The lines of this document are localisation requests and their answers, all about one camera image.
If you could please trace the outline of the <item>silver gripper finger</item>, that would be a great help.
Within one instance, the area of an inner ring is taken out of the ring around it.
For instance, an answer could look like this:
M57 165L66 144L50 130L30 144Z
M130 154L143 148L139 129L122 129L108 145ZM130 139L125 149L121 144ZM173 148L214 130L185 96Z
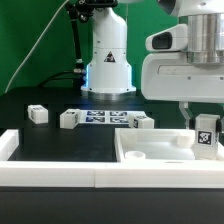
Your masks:
M223 132L223 121L220 117L216 120L216 132L222 133Z
M195 121L194 121L194 118L193 118L193 114L190 110L189 103L181 101L179 103L179 109L180 109L180 112L185 119L186 128L187 129L193 129L194 125L195 125Z

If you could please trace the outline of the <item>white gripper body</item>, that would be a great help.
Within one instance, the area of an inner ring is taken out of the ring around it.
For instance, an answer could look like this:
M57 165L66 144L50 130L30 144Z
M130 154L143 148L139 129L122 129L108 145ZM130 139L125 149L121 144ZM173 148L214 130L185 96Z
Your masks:
M148 100L224 103L224 65L192 65L182 52L149 54L141 91Z

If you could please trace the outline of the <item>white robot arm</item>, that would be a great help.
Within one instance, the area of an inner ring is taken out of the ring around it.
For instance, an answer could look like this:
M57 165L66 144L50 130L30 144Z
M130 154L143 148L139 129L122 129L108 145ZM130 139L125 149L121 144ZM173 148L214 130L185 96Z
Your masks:
M133 93L126 59L127 25L113 8L137 0L78 0L93 19L93 57L82 91L99 99ZM156 0L179 19L146 39L141 92L148 100L224 103L224 0Z

